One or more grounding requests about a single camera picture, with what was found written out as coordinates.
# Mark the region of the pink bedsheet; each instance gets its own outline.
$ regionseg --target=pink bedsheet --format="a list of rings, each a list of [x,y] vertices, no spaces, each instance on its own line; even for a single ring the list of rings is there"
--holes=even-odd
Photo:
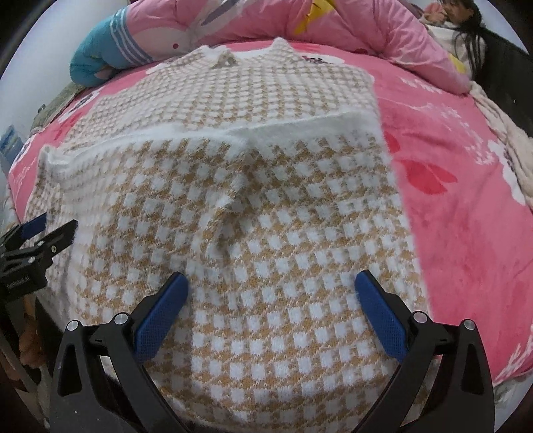
[[[249,51],[270,44],[228,47]],[[452,324],[465,317],[476,321],[494,384],[530,369],[533,216],[503,146],[472,98],[446,93],[376,57],[320,45],[292,45],[310,61],[348,63],[373,75],[433,319]],[[26,143],[9,175],[21,219],[35,184],[41,147],[59,146],[99,97],[130,87],[152,67],[130,71],[81,95]]]

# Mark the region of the long black hair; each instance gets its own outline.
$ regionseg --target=long black hair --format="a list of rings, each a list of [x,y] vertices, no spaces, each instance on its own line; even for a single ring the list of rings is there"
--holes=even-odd
[[[466,47],[466,54],[472,68],[472,79],[477,75],[483,66],[484,53],[481,48],[481,30],[483,28],[483,17],[474,0],[456,0],[461,3],[466,9],[471,9],[474,13],[465,22],[461,23],[456,31],[454,38],[455,57],[457,55],[457,39],[462,37]]]

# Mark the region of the checkered sweater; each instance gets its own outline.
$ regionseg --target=checkered sweater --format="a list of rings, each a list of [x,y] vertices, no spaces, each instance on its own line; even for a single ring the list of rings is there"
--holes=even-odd
[[[43,211],[50,229],[79,221],[39,294],[60,326],[187,276],[147,369],[203,424],[351,431],[396,367],[355,274],[427,309],[371,77],[283,40],[247,59],[202,48],[102,98],[41,153],[27,217]]]

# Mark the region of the silver bolt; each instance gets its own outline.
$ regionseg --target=silver bolt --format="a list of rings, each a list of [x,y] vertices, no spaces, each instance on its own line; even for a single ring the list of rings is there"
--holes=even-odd
[[[68,325],[67,325],[67,329],[69,331],[73,331],[75,330],[76,328],[78,327],[78,321],[77,320],[71,320]]]
[[[463,322],[463,324],[465,325],[465,328],[470,331],[473,331],[475,329],[475,323],[473,320],[467,319]]]
[[[115,316],[115,323],[117,325],[124,325],[128,321],[128,315],[124,312],[117,314]]]
[[[417,311],[416,313],[413,314],[413,319],[415,320],[415,322],[418,322],[418,323],[426,323],[427,315],[424,312]]]

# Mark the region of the blue gripper pad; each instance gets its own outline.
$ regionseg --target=blue gripper pad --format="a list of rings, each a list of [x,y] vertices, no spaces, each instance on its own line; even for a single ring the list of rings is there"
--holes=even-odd
[[[402,362],[407,355],[405,329],[374,282],[363,271],[356,277],[356,293],[387,355]]]
[[[31,221],[25,222],[20,231],[20,237],[28,240],[37,236],[46,228],[46,213],[33,218]]]
[[[146,315],[135,333],[134,355],[139,364],[153,359],[161,347],[168,330],[187,300],[189,283],[179,274]]]

